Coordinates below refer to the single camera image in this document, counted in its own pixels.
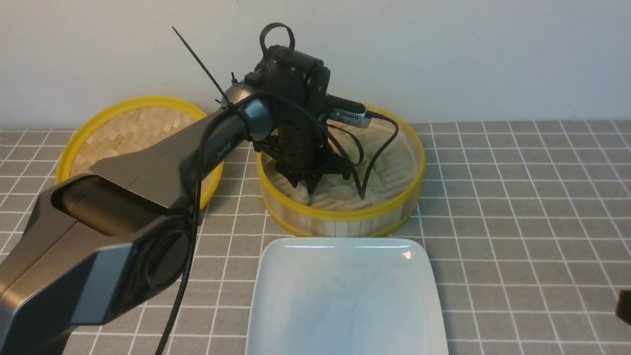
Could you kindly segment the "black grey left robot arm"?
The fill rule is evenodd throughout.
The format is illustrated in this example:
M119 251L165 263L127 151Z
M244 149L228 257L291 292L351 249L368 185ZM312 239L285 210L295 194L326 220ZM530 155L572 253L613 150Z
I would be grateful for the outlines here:
M200 184L239 144L277 131L293 170L317 162L329 80L322 60L275 45L219 110L41 192L1 264L1 353L59 355L77 327L106 325L171 287L189 263Z

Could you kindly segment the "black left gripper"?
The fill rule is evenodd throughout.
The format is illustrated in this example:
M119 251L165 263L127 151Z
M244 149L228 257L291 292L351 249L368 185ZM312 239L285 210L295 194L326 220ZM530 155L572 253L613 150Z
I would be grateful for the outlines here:
M350 159L331 147L325 123L325 95L330 70L320 59L290 47L273 45L254 72L246 75L261 98L271 106L275 135L255 144L275 162L276 171L291 186L302 181L312 195L324 175L351 178Z

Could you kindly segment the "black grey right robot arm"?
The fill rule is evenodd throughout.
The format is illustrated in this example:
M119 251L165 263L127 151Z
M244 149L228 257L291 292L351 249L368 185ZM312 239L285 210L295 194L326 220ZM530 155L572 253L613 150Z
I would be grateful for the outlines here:
M631 326L631 290L621 290L618 294L615 315L625 324Z

